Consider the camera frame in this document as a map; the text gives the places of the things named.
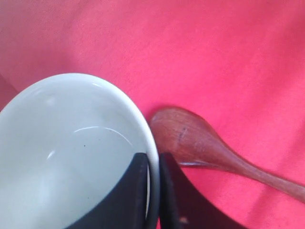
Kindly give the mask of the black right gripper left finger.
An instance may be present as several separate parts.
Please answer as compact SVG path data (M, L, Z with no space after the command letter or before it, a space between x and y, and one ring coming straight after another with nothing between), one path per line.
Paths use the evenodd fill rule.
M148 157L136 153L112 191L69 229L143 229L146 226Z

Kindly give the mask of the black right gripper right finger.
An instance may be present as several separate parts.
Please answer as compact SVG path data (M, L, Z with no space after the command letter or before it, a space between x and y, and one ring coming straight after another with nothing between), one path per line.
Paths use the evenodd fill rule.
M162 229L244 229L208 201L190 182L174 157L163 153L160 165Z

